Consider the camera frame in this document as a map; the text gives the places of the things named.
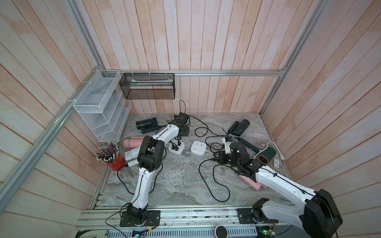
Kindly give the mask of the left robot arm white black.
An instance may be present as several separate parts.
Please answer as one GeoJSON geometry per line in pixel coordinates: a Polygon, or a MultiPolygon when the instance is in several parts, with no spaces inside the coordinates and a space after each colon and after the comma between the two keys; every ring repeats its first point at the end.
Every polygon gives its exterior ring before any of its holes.
{"type": "Polygon", "coordinates": [[[154,174],[162,165],[166,145],[174,139],[179,140],[181,137],[188,136],[189,125],[189,115],[180,112],[157,134],[145,136],[137,153],[128,152],[132,160],[127,163],[127,166],[138,165],[139,167],[134,197],[127,203],[126,210],[121,214],[123,221],[128,222],[130,226],[145,225],[149,222],[148,197],[154,174]]]}

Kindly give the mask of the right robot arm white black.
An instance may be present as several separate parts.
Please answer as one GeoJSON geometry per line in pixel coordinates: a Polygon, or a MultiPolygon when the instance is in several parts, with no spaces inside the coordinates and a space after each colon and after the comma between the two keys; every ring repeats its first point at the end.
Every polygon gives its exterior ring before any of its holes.
{"type": "Polygon", "coordinates": [[[270,167],[277,150],[267,146],[250,157],[247,144],[242,140],[225,141],[224,149],[213,153],[213,161],[229,167],[233,172],[247,178],[249,185],[269,187],[287,198],[291,204],[279,204],[268,198],[259,199],[251,209],[238,209],[241,224],[259,224],[278,220],[303,229],[311,238],[331,238],[343,219],[332,195],[300,185],[270,167]]]}

